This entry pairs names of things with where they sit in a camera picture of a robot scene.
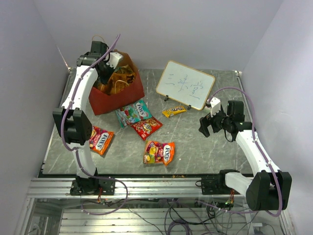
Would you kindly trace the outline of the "orange kettle chip bag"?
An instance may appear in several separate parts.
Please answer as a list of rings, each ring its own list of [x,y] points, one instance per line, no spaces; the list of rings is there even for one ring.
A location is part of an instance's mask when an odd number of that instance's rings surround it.
[[[136,73],[129,65],[121,66],[114,71],[107,84],[103,84],[99,81],[96,82],[95,87],[102,93],[113,95],[130,86],[130,84],[134,82],[135,77]]]

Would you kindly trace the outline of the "red brown paper bag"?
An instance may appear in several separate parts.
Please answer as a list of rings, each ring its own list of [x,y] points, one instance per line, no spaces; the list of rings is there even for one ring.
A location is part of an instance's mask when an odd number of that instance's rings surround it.
[[[123,91],[113,95],[107,95],[105,93],[102,93],[95,87],[96,82],[99,82],[97,77],[89,95],[89,102],[95,115],[109,113],[125,105],[134,103],[135,101],[144,97],[143,85],[140,79],[139,71],[136,65],[131,60],[130,56],[127,53],[118,50],[112,50],[111,52],[119,52],[123,55],[123,60],[118,64],[114,71],[118,67],[129,65],[136,73],[136,77],[134,82],[130,84],[130,86],[126,87]],[[105,57],[102,62],[106,63],[108,59],[109,55]]]

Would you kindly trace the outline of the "yellow M&M's packet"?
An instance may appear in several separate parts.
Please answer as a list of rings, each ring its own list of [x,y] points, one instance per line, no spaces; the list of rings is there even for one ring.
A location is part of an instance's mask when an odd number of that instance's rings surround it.
[[[162,112],[163,115],[165,115],[167,118],[175,116],[177,114],[181,114],[186,112],[187,110],[183,106],[176,106],[167,110],[164,110]]]

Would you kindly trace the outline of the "teal Fox's candy bag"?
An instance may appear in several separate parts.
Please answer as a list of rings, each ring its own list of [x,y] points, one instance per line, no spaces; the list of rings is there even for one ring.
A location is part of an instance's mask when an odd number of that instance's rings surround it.
[[[152,117],[149,109],[142,99],[133,104],[116,109],[115,113],[122,128]]]

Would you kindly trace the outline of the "orange Fox's fruits bag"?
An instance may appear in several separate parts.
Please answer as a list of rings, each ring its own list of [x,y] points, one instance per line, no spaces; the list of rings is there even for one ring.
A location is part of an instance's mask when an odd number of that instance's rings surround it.
[[[174,142],[146,141],[143,154],[143,163],[168,165],[172,162],[174,153]]]

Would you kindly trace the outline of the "red snack packet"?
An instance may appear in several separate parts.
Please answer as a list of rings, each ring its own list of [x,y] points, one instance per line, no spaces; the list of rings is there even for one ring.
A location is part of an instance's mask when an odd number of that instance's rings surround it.
[[[143,141],[145,141],[151,134],[162,126],[163,124],[154,117],[141,120],[131,125]]]

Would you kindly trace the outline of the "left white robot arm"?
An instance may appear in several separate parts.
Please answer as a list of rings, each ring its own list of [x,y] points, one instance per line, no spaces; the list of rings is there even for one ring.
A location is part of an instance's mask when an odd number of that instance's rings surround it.
[[[99,191],[97,168],[91,157],[89,141],[92,124],[86,115],[89,94],[101,78],[107,81],[123,58],[114,52],[116,42],[110,47],[93,41],[90,51],[77,59],[76,75],[70,92],[61,107],[53,110],[53,119],[64,147],[73,154],[76,163],[76,180],[83,181],[88,194]]]

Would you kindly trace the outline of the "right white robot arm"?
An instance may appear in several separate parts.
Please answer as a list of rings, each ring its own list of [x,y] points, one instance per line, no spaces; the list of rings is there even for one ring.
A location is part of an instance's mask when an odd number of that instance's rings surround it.
[[[199,131],[209,137],[209,129],[213,133],[223,131],[230,134],[231,142],[236,142],[244,152],[253,178],[244,176],[237,170],[220,170],[216,177],[201,180],[204,195],[228,193],[231,189],[246,198],[252,211],[277,211],[280,213],[288,205],[292,178],[288,172],[283,172],[271,160],[266,150],[258,140],[257,132],[252,122],[245,121],[244,103],[230,100],[224,111],[218,98],[207,102],[208,114],[200,118]]]

